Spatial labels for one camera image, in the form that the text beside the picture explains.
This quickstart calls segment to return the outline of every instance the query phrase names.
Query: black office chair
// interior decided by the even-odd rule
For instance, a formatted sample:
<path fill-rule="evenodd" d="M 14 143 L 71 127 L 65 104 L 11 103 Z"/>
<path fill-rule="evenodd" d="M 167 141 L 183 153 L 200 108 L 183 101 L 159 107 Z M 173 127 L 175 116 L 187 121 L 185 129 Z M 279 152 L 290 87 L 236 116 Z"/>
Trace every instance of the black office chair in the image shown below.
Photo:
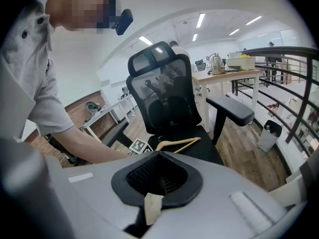
<path fill-rule="evenodd" d="M 226 117 L 240 126 L 254 118 L 250 108 L 234 99 L 206 99 L 217 108 L 214 139 L 211 140 L 205 129 L 198 125 L 201 117 L 194 100 L 189 58 L 183 54 L 176 55 L 165 42 L 133 55 L 128 67 L 130 76 L 126 83 L 140 108 L 146 131 L 153 134 L 148 140 L 153 149 L 160 141 L 200 137 L 201 140 L 185 149 L 183 154 L 223 164 L 215 144 Z M 163 150 L 174 152 L 180 147 L 167 146 Z"/>
<path fill-rule="evenodd" d="M 198 72 L 204 71 L 205 68 L 206 68 L 206 63 L 204 63 L 202 59 L 195 61 L 195 65 L 196 65 L 196 68 L 197 68 Z"/>
<path fill-rule="evenodd" d="M 126 129 L 128 125 L 129 123 L 126 120 L 115 125 L 103 138 L 102 143 L 108 147 L 111 147 L 115 141 L 118 141 L 125 147 L 129 148 L 133 141 L 123 133 L 124 129 Z M 74 156 L 68 152 L 51 134 L 45 135 L 44 139 L 46 139 L 51 146 L 63 153 L 70 164 L 78 166 L 87 163 L 86 160 Z"/>

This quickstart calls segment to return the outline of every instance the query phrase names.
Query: gray t-shirt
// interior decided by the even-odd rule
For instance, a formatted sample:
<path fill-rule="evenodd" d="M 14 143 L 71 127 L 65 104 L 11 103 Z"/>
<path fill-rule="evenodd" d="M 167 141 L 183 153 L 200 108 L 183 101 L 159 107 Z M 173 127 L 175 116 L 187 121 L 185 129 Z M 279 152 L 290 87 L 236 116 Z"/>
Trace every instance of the gray t-shirt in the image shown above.
<path fill-rule="evenodd" d="M 34 0 L 22 10 L 0 50 L 1 70 L 8 70 L 36 102 L 28 119 L 41 135 L 73 126 L 57 97 L 54 62 L 48 57 L 51 40 L 49 15 L 44 12 L 46 2 Z"/>

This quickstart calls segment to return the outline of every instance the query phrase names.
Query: white desk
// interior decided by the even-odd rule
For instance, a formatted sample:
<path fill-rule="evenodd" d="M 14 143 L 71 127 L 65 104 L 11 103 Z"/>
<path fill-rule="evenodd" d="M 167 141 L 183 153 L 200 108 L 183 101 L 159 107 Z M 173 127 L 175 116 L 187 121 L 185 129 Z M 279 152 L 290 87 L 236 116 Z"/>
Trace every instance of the white desk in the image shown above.
<path fill-rule="evenodd" d="M 101 117 L 103 117 L 104 115 L 106 115 L 107 113 L 110 113 L 112 119 L 114 120 L 114 122 L 116 124 L 118 124 L 118 121 L 115 119 L 114 115 L 112 114 L 112 110 L 114 109 L 114 107 L 118 106 L 120 108 L 120 110 L 122 111 L 122 113 L 124 114 L 124 117 L 126 118 L 127 122 L 130 123 L 131 120 L 129 119 L 128 115 L 126 114 L 126 112 L 124 111 L 123 107 L 122 107 L 122 102 L 126 102 L 128 104 L 128 106 L 130 107 L 130 110 L 132 112 L 132 114 L 135 116 L 135 112 L 133 111 L 134 109 L 134 105 L 132 103 L 132 101 L 130 100 L 133 96 L 132 95 L 128 95 L 122 99 L 120 99 L 116 104 L 106 107 L 105 110 L 103 110 L 100 113 L 95 113 L 93 117 L 90 118 L 90 120 L 88 122 L 86 122 L 85 124 L 83 124 L 83 128 L 87 129 L 88 132 L 95 138 L 97 139 L 99 142 L 101 142 L 101 140 L 98 138 L 98 136 L 91 130 L 90 126 L 95 123 L 96 121 L 98 121 Z"/>
<path fill-rule="evenodd" d="M 253 92 L 253 99 L 251 102 L 251 109 L 255 111 L 255 107 L 257 104 L 259 77 L 262 76 L 262 74 L 263 72 L 260 70 L 245 70 L 245 71 L 217 74 L 217 75 L 212 75 L 212 74 L 208 75 L 206 70 L 192 73 L 193 82 L 195 84 L 201 85 L 202 102 L 203 102 L 202 105 L 204 108 L 204 114 L 202 115 L 202 119 L 204 120 L 204 123 L 205 123 L 206 132 L 209 132 L 209 111 L 208 111 L 209 104 L 206 102 L 207 85 L 213 84 L 213 83 L 220 83 L 221 94 L 224 95 L 223 82 L 241 80 L 245 78 L 254 78 L 254 92 Z M 194 93 L 196 93 L 195 84 L 193 85 Z"/>

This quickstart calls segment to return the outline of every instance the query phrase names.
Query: chair seat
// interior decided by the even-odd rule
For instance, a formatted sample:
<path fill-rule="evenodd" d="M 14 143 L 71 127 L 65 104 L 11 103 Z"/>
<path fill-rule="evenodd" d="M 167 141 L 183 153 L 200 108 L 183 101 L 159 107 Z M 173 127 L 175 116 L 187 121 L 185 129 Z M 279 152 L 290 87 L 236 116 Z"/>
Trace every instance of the chair seat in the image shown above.
<path fill-rule="evenodd" d="M 152 149 L 156 149 L 157 145 L 159 144 L 159 140 L 179 141 L 193 137 L 200 137 L 201 140 L 184 149 L 180 152 L 180 154 L 216 163 L 219 165 L 224 165 L 215 145 L 212 143 L 209 135 L 202 126 L 189 127 L 180 131 L 162 135 L 161 137 L 160 136 L 161 135 L 153 135 L 149 138 L 148 144 L 151 146 Z M 186 144 L 187 143 L 167 146 L 164 147 L 162 150 L 174 152 L 182 148 Z"/>

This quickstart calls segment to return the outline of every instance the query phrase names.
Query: wooden floor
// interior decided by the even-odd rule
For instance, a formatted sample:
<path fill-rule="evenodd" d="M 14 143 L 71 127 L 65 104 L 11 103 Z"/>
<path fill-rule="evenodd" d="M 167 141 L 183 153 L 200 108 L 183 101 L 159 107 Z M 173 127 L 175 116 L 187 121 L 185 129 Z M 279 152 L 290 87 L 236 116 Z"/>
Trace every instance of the wooden floor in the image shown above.
<path fill-rule="evenodd" d="M 218 94 L 216 86 L 209 86 L 211 92 L 210 97 Z M 197 108 L 199 112 L 202 110 L 202 103 L 198 99 Z M 211 130 L 209 136 L 213 137 L 213 126 L 215 122 L 216 109 L 210 107 L 209 119 Z M 130 139 L 140 138 L 147 141 L 151 136 L 145 130 L 142 116 L 136 109 L 136 116 L 131 118 L 130 125 L 124 131 Z M 256 183 L 267 191 L 272 191 L 285 184 L 287 174 L 279 160 L 276 151 L 272 148 L 269 152 L 264 153 L 257 147 L 257 142 L 261 130 L 257 125 L 252 123 L 244 127 L 239 127 L 231 120 L 226 119 L 222 134 L 218 140 L 216 148 L 225 164 L 247 179 Z M 116 142 L 112 148 L 121 152 L 128 152 L 128 149 Z"/>

